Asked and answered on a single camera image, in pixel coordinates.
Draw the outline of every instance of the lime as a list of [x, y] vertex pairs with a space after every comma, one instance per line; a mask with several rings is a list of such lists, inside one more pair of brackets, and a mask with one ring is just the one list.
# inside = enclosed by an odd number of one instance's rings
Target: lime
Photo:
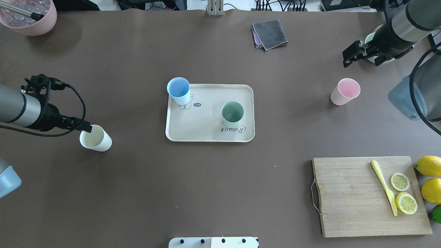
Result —
[[441, 204], [441, 179], [431, 178], [421, 186], [421, 196], [429, 203]]
[[415, 169], [428, 177], [441, 176], [441, 158], [437, 156], [424, 156], [415, 163]]
[[415, 198], [407, 192], [400, 192], [395, 198], [396, 207], [405, 214], [414, 214], [418, 209]]
[[441, 205], [435, 206], [432, 209], [432, 219], [441, 224]]
[[407, 176], [401, 173], [395, 173], [390, 177], [390, 183], [392, 187], [398, 191], [406, 191], [409, 186], [409, 179]]

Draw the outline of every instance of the folded towel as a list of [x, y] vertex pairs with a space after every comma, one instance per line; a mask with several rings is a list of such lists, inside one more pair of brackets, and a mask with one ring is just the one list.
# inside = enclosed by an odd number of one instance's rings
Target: folded towel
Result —
[[268, 51], [288, 43], [279, 19], [264, 23], [253, 23], [251, 27], [256, 48], [263, 47], [265, 51]]

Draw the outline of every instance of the cutting board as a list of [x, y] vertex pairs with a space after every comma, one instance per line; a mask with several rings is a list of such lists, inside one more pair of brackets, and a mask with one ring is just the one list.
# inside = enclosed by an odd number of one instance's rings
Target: cutting board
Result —
[[[390, 190], [390, 177], [400, 172], [410, 181], [406, 191], [417, 212], [394, 216], [380, 180], [370, 165], [376, 160]], [[324, 237], [432, 234], [410, 157], [314, 158], [312, 162]]]

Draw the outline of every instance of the lemon slice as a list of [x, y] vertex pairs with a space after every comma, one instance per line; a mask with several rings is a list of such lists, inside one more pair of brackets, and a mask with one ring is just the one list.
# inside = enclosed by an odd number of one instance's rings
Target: lemon slice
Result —
[[398, 191], [406, 191], [410, 186], [407, 176], [401, 173], [393, 174], [390, 178], [390, 183], [392, 187]]
[[405, 214], [414, 214], [418, 209], [415, 198], [407, 192], [398, 193], [395, 198], [395, 204]]

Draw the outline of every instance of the brown table surface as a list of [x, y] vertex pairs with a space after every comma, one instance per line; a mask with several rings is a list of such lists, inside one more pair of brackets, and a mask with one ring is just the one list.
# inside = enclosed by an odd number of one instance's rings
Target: brown table surface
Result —
[[[313, 158], [439, 155], [440, 137], [387, 99], [426, 40], [381, 67], [342, 66], [341, 52], [382, 15], [62, 12], [40, 37], [0, 27], [1, 84], [18, 90], [40, 73], [63, 80], [83, 96], [86, 119], [113, 139], [100, 153], [83, 148], [79, 132], [41, 138], [0, 130], [1, 155], [23, 181], [0, 199], [0, 247], [166, 248], [172, 237], [222, 235], [259, 237], [262, 248], [437, 247], [441, 225], [433, 221], [426, 236], [324, 238], [312, 206]], [[256, 49], [251, 24], [273, 19], [289, 44]], [[166, 85], [177, 76], [251, 86], [254, 139], [169, 141]], [[329, 95], [345, 77], [361, 94], [335, 106]], [[81, 116], [69, 89], [53, 91], [50, 102]]]

